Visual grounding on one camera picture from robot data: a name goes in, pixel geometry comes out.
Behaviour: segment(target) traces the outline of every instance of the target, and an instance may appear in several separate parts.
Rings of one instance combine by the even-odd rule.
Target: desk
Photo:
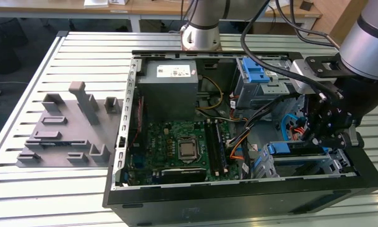
[[[301,52],[304,57],[336,54],[333,48],[302,43],[296,36],[249,35],[248,41],[253,51]],[[225,51],[240,51],[240,35],[221,35],[221,45]],[[47,93],[74,99],[69,82],[85,81],[86,92],[97,99],[124,98],[132,50],[180,50],[180,36],[69,32],[56,38],[0,133],[0,227],[126,227],[101,206],[106,168],[19,168],[15,163],[44,110],[40,102]],[[378,107],[358,131],[378,169]],[[292,227],[378,226],[378,191],[314,214],[228,220],[209,226],[276,227],[278,222]]]
[[[296,21],[310,29],[322,14],[316,7],[312,11],[300,9],[301,1],[296,0]],[[133,32],[140,32],[141,19],[180,20],[180,7],[178,0],[129,0],[126,5],[110,4],[98,9],[84,9],[84,0],[0,0],[0,17],[129,19]],[[289,6],[284,7],[284,12],[289,16]],[[284,23],[277,10],[276,16],[276,21]],[[272,22],[272,17],[273,12],[268,11],[258,22]]]

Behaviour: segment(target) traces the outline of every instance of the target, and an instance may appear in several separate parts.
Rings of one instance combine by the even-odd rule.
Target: slotted aluminum surface
[[[238,35],[222,35],[222,48],[241,50]],[[302,43],[294,36],[250,35],[254,51],[293,51],[305,57],[334,54],[330,48]],[[16,157],[39,120],[47,92],[62,99],[70,81],[85,81],[96,99],[124,98],[132,50],[180,50],[180,37],[154,33],[70,32],[57,37],[0,134],[0,227],[9,226],[126,226],[104,209],[105,168],[19,168]],[[378,169],[378,107],[358,128],[366,152]],[[353,197],[324,211],[305,216],[252,218],[180,226],[378,226],[378,191]]]

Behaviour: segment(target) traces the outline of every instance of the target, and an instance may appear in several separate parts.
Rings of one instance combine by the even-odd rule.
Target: ram slot
[[[226,174],[228,173],[228,164],[226,164],[226,159],[225,159],[225,145],[222,143],[222,135],[220,132],[220,124],[218,122],[214,123],[216,125],[216,135],[217,135],[217,139],[218,139],[218,153],[220,153],[220,160],[221,160],[221,166],[222,166],[222,171]]]
[[[205,135],[206,135],[209,162],[210,162],[210,173],[214,176],[220,176],[220,174],[224,172],[224,168],[221,165],[221,156],[218,152],[216,123],[205,122]]]

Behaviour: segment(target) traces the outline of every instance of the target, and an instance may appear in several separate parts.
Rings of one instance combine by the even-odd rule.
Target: white box
[[[85,0],[84,8],[105,8],[108,7],[108,0]]]
[[[129,0],[109,0],[109,4],[125,5]]]

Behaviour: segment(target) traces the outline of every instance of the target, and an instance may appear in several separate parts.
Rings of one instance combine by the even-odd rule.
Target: green motherboard
[[[133,185],[152,185],[154,182],[154,170],[169,168],[202,168],[206,169],[205,181],[224,181],[238,179],[238,166],[234,161],[226,159],[226,172],[213,174],[209,159],[209,149],[205,133],[206,122],[165,122],[149,123],[146,132],[145,152],[133,153],[129,157],[129,175]],[[217,123],[220,137],[225,140],[230,138],[228,122]],[[185,160],[190,153],[190,144],[196,147],[196,158]]]

